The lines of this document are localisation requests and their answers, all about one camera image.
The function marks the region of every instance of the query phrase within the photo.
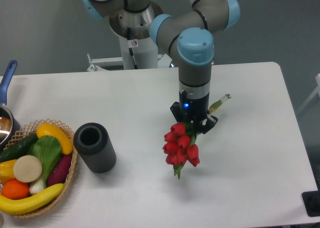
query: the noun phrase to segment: green cucumber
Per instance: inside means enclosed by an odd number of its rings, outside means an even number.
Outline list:
[[[18,159],[25,156],[30,148],[30,146],[38,140],[37,134],[26,136],[19,140],[18,142],[11,145],[9,148],[4,149],[0,153],[0,163]]]

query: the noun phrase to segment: yellow pepper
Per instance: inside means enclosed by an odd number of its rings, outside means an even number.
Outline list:
[[[61,152],[64,155],[69,155],[74,148],[69,137],[62,129],[54,124],[44,123],[39,125],[39,127],[36,129],[36,136],[38,138],[44,136],[52,136],[57,138],[61,145]]]
[[[12,159],[0,163],[0,182],[6,183],[15,179],[14,165],[16,161],[16,159]]]

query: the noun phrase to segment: saucepan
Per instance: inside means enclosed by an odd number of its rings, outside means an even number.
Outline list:
[[[11,60],[0,83],[0,153],[4,150],[11,137],[20,129],[11,111],[6,107],[7,93],[11,79],[18,66],[16,60]]]

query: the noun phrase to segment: wicker basket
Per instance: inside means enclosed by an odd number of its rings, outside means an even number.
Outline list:
[[[60,120],[55,121],[55,120],[51,120],[51,119],[46,119],[46,120],[36,120],[34,122],[31,122],[30,124],[25,125],[24,127],[21,127],[20,130],[15,132],[15,135],[12,136],[11,140],[8,142],[8,144],[5,146],[5,149],[10,149],[10,146],[14,143],[16,143],[17,141],[19,141],[20,139],[34,134],[37,130],[37,127],[43,123],[50,123],[53,125],[56,125],[57,127],[61,128],[64,133],[66,135],[68,135],[68,137],[70,138],[71,141],[73,141],[74,139],[74,132],[72,131],[72,129],[62,123]],[[71,166],[69,169],[69,174],[66,177],[65,183],[64,183],[64,188],[61,192],[60,195],[58,195],[58,197],[56,197],[52,202],[49,202],[49,204],[44,205],[42,207],[40,207],[39,209],[36,209],[34,211],[25,213],[25,214],[20,214],[20,215],[15,215],[14,217],[17,218],[30,218],[30,217],[35,217],[38,215],[41,215],[47,211],[49,211],[52,207],[54,207],[59,201],[61,201],[61,199],[63,198],[63,196],[66,194],[70,183],[72,181],[72,177],[75,171],[75,167],[76,167],[76,163],[77,163],[77,159],[78,159],[78,152],[77,150],[73,147],[73,151],[72,151],[72,161],[71,161]],[[0,190],[2,189],[3,184],[0,182]]]

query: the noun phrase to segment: tulip bouquet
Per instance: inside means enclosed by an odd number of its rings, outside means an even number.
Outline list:
[[[220,100],[213,103],[209,109],[208,114],[216,111],[226,100],[230,99],[230,94],[226,94]],[[173,165],[174,176],[180,179],[181,170],[189,161],[194,167],[200,163],[199,149],[196,145],[196,139],[199,132],[190,122],[178,122],[171,126],[170,132],[164,135],[166,144],[163,146],[163,152],[166,156],[166,163]]]

